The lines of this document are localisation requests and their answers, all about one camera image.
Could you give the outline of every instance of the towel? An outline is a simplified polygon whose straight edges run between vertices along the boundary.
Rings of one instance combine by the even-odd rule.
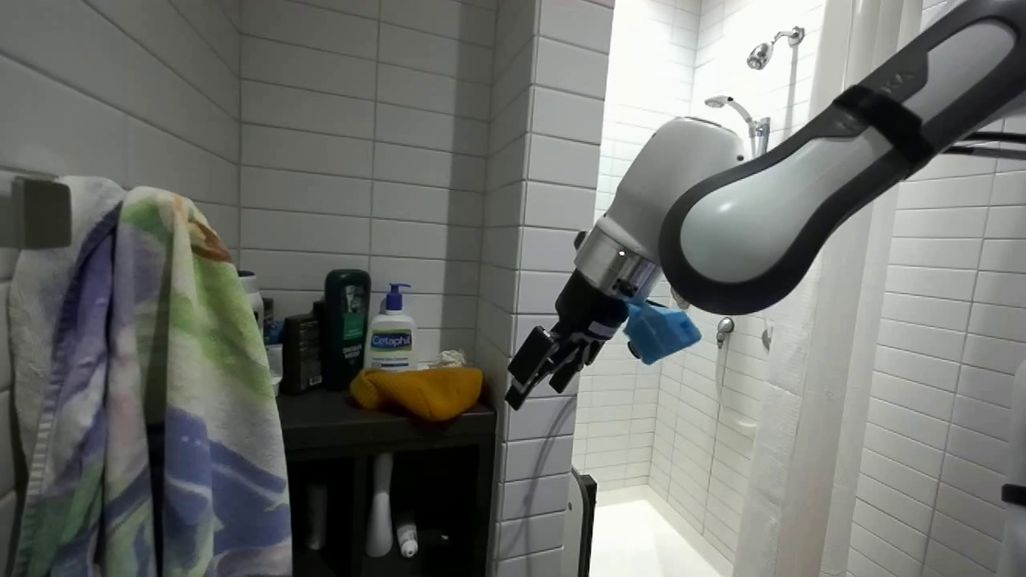
[[[17,573],[291,573],[260,326],[192,200],[135,188],[92,227],[51,369]]]
[[[482,369],[358,371],[349,393],[365,410],[400,406],[425,422],[445,422],[476,404]]]
[[[71,242],[55,248],[20,248],[8,281],[8,348],[23,458],[32,450],[44,381],[51,379],[55,329],[71,269],[89,231],[110,213],[123,188],[110,178],[68,176]]]

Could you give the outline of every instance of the yellow sponge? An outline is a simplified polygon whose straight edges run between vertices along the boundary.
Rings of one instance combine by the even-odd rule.
[[[425,422],[445,422],[476,404],[482,369],[358,371],[349,393],[358,406],[400,406]]]

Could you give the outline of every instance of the bathroom shelf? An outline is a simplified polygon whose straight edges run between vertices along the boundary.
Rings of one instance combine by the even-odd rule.
[[[493,532],[495,412],[476,404],[445,426],[353,406],[340,392],[280,398],[299,577],[484,577]],[[394,497],[453,549],[417,559],[369,559],[369,471],[394,450]],[[328,487],[328,546],[307,553],[307,487]]]

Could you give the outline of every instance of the robotic arm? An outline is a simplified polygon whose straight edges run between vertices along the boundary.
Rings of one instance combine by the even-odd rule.
[[[1026,2],[964,0],[766,157],[666,122],[578,242],[578,269],[508,361],[506,404],[550,379],[564,392],[666,273],[678,301],[749,314],[785,297],[828,236],[1026,89]]]

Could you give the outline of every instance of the bathroom floor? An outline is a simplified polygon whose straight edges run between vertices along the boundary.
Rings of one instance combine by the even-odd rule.
[[[599,504],[588,577],[719,577],[645,497]]]

